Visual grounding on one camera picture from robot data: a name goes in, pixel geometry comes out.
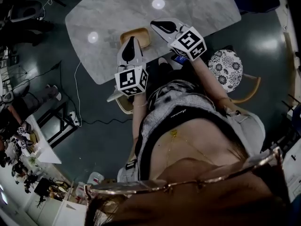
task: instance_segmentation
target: patterned seat cushion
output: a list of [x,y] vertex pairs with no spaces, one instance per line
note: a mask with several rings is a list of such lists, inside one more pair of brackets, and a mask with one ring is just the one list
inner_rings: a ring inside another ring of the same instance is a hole
[[243,66],[237,54],[231,50],[219,50],[209,60],[208,67],[227,93],[240,83]]

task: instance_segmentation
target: smartphone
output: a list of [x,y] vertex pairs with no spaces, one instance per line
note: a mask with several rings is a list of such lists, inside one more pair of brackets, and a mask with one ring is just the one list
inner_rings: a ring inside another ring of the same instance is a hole
[[171,59],[181,65],[184,65],[184,63],[188,60],[180,55],[173,55]]

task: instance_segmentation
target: desk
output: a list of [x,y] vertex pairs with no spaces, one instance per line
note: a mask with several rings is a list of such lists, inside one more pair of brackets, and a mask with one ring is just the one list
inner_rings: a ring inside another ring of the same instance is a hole
[[[83,66],[97,84],[114,78],[120,36],[145,27],[151,44],[143,49],[147,62],[169,52],[167,43],[157,35],[150,22],[157,18],[176,17],[194,26],[202,36],[210,35],[241,20],[234,0],[164,0],[162,9],[154,0],[83,0],[66,17],[72,45]],[[94,43],[88,41],[96,32]]]
[[30,115],[26,121],[31,124],[32,130],[34,130],[38,134],[39,142],[34,146],[36,152],[34,153],[36,158],[40,162],[47,162],[47,163],[57,163],[62,164],[61,160],[57,157],[55,152],[52,150],[51,146],[45,139],[40,127],[37,124],[36,119],[33,115]]

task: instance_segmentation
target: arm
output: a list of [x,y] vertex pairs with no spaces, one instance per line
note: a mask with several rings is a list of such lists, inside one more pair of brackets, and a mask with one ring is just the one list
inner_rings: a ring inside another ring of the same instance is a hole
[[246,113],[245,110],[231,102],[224,88],[200,57],[195,61],[192,61],[191,64],[198,78],[201,80],[207,96],[213,101],[217,108],[223,109],[224,107],[227,107],[233,111],[238,110],[241,113]]
[[133,112],[133,140],[134,144],[131,150],[128,161],[132,159],[135,154],[135,146],[139,137],[139,128],[143,118],[146,115],[146,95],[145,93],[136,95],[133,102],[134,112]]
[[21,125],[22,124],[22,120],[21,117],[19,116],[19,114],[17,113],[17,111],[14,109],[14,107],[12,105],[10,105],[8,107],[8,110],[12,113],[13,117],[17,120],[17,122]]

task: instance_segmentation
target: person's leg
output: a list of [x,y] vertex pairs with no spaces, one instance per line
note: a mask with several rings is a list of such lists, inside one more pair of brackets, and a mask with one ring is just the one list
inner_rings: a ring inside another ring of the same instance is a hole
[[38,110],[44,103],[56,97],[60,99],[61,94],[54,86],[44,88],[43,90],[35,93],[35,95],[28,93],[22,98],[28,110],[27,117]]
[[189,60],[187,60],[180,70],[174,70],[169,73],[168,80],[183,80],[193,84],[199,84],[199,80]]
[[158,80],[147,88],[146,90],[147,99],[155,90],[157,90],[159,87],[163,86],[168,82],[168,74],[174,70],[172,66],[168,64],[163,57],[159,58],[158,63],[159,63]]
[[5,29],[2,33],[2,43],[5,45],[14,45],[16,43],[31,43],[33,46],[38,45],[42,41],[42,34],[35,34],[27,30],[11,30]]
[[50,22],[37,19],[27,19],[16,23],[9,23],[8,26],[14,30],[37,30],[40,32],[49,32],[54,27]]
[[159,82],[166,82],[166,77],[168,74],[173,71],[174,69],[172,66],[167,63],[167,61],[164,58],[159,58],[158,60],[159,63],[159,71],[158,71],[158,78]]

